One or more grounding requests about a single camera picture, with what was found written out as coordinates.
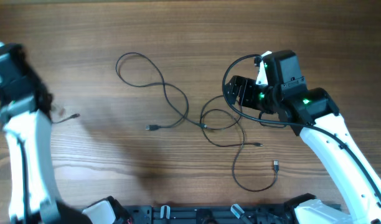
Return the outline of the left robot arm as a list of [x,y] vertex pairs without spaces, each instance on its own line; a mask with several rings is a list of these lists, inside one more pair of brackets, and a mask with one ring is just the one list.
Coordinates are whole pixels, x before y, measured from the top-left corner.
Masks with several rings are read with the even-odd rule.
[[0,124],[11,165],[11,223],[91,223],[65,204],[50,150],[53,97],[21,44],[0,42]]

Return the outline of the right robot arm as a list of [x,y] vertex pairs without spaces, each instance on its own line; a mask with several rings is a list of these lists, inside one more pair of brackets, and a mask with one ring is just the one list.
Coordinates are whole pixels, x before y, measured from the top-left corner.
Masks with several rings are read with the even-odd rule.
[[381,179],[361,153],[338,106],[322,88],[308,89],[292,50],[251,54],[257,78],[228,73],[222,80],[229,107],[277,114],[278,126],[289,126],[317,155],[344,199],[348,213],[304,194],[288,202],[298,223],[381,223]]

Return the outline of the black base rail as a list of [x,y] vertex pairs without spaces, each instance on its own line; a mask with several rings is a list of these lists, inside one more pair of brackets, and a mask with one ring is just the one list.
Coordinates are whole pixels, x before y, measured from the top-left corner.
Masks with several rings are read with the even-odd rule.
[[283,204],[242,206],[237,217],[229,206],[216,207],[161,207],[125,206],[132,216],[130,223],[144,224],[203,224],[203,223],[297,223],[295,214]]

